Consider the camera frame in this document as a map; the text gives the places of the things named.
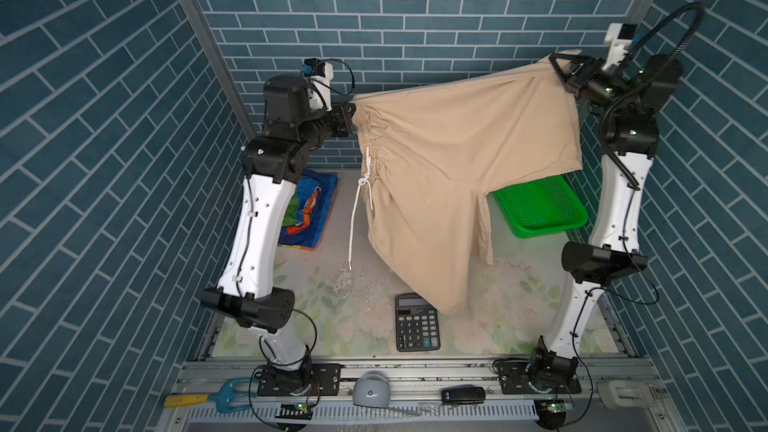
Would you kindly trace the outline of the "rainbow striped shorts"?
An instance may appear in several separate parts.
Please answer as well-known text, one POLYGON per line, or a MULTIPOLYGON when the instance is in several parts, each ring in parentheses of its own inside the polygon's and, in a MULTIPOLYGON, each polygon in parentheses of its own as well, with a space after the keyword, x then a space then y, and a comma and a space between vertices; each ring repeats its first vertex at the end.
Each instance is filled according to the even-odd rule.
POLYGON ((315 250, 333 205, 338 177, 304 169, 280 229, 281 247, 315 250))

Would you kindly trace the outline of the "beige shorts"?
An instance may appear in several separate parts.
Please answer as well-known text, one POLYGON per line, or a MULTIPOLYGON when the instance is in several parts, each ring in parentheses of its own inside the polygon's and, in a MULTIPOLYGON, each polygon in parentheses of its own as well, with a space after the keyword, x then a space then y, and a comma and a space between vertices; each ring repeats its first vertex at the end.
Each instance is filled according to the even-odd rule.
POLYGON ((358 95, 368 239, 439 312, 493 259, 490 193, 581 168, 577 107, 547 59, 482 77, 358 95))

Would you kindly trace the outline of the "green plastic basket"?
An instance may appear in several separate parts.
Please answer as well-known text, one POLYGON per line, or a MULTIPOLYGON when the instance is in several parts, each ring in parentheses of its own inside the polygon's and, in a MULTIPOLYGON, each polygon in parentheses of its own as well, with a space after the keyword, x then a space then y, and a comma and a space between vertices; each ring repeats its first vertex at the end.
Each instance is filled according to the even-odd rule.
POLYGON ((576 229, 588 220, 586 208, 562 176, 510 185, 492 196, 520 239, 576 229))

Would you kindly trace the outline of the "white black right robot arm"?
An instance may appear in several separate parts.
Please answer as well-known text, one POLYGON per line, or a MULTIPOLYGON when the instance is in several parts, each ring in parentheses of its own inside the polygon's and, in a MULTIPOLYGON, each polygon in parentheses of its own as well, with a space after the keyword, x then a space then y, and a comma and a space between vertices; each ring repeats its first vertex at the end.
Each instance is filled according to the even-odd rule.
POLYGON ((601 108, 597 139, 603 151, 598 214, 588 242, 569 241, 561 254, 567 279, 548 333, 539 338, 526 375, 544 391, 574 381, 587 322, 601 296, 622 278, 643 272, 638 221, 644 186, 659 142, 657 112, 684 73, 673 54, 647 60, 629 81, 604 70, 604 60, 554 53, 549 58, 564 88, 601 108))

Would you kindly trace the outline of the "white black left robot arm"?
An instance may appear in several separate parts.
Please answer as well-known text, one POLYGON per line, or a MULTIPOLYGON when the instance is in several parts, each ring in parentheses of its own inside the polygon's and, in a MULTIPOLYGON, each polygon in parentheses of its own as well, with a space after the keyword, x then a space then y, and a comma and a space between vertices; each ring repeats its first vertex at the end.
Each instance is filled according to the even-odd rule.
POLYGON ((245 147, 243 197, 234 243, 218 283, 203 291, 203 307, 256 333, 265 373, 287 393, 311 381, 311 349, 291 321, 295 294, 274 285, 282 221, 310 153, 329 137, 347 137, 355 108, 333 104, 332 73, 279 75, 263 87, 266 124, 245 147))

